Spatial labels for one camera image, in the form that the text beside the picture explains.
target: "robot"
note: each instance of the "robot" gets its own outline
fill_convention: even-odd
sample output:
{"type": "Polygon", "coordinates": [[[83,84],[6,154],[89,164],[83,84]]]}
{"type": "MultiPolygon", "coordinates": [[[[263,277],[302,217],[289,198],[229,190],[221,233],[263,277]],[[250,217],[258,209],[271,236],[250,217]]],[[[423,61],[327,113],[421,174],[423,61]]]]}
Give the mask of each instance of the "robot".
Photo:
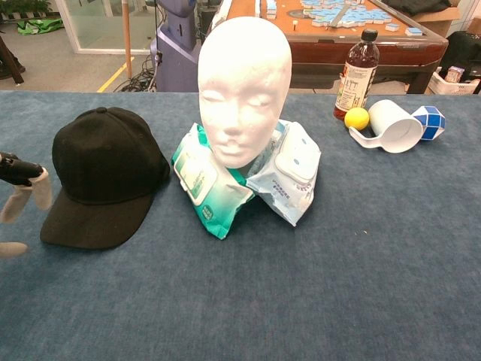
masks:
{"type": "MultiPolygon", "coordinates": [[[[14,193],[0,211],[1,223],[13,223],[33,193],[35,204],[42,210],[52,205],[52,188],[48,172],[39,164],[24,162],[15,154],[0,152],[0,180],[14,186],[14,193]]],[[[26,244],[0,242],[0,259],[19,256],[27,250],[26,244]]]]}
{"type": "Polygon", "coordinates": [[[197,93],[197,65],[201,45],[195,37],[195,0],[156,0],[167,11],[167,23],[150,44],[157,91],[197,93]]]}

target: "white basket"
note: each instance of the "white basket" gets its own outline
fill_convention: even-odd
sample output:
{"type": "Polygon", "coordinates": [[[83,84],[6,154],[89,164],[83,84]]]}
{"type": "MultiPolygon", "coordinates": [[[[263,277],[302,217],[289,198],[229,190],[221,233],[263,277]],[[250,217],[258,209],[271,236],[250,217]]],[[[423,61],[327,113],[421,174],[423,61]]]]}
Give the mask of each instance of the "white basket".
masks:
{"type": "Polygon", "coordinates": [[[434,94],[443,95],[457,95],[462,96],[465,94],[473,94],[479,81],[473,83],[449,83],[439,76],[438,72],[441,68],[437,68],[436,72],[433,73],[431,80],[429,81],[429,89],[432,90],[434,94]]]}

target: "blue and white puzzle ball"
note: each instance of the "blue and white puzzle ball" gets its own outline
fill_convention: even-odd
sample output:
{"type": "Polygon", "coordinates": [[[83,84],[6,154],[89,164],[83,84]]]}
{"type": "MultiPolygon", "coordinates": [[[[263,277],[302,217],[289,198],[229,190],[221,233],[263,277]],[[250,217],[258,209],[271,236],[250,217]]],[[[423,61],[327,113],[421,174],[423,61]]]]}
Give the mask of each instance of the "blue and white puzzle ball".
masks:
{"type": "Polygon", "coordinates": [[[424,129],[421,137],[422,141],[432,141],[439,137],[446,128],[446,118],[436,107],[420,107],[411,115],[422,124],[424,129]]]}

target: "potted plant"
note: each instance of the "potted plant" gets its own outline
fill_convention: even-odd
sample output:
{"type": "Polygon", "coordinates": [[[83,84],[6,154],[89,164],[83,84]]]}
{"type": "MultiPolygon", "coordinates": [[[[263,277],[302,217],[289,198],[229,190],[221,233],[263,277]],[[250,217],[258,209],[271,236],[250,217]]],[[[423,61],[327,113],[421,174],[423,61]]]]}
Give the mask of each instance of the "potted plant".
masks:
{"type": "Polygon", "coordinates": [[[45,17],[51,12],[49,0],[0,0],[0,21],[29,18],[27,13],[37,13],[45,17]]]}

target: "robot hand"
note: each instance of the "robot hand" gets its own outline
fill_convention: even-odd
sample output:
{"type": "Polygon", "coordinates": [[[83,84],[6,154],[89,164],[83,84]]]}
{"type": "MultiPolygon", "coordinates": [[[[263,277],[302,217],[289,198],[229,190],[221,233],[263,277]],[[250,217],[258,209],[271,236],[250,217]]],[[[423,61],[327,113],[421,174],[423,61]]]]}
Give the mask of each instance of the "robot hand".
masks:
{"type": "Polygon", "coordinates": [[[19,256],[27,251],[27,245],[19,242],[0,243],[0,259],[19,256]]]}
{"type": "Polygon", "coordinates": [[[51,206],[50,178],[40,165],[24,162],[15,154],[0,152],[0,179],[13,184],[15,189],[0,212],[0,222],[14,222],[32,193],[37,207],[47,210],[51,206]]]}

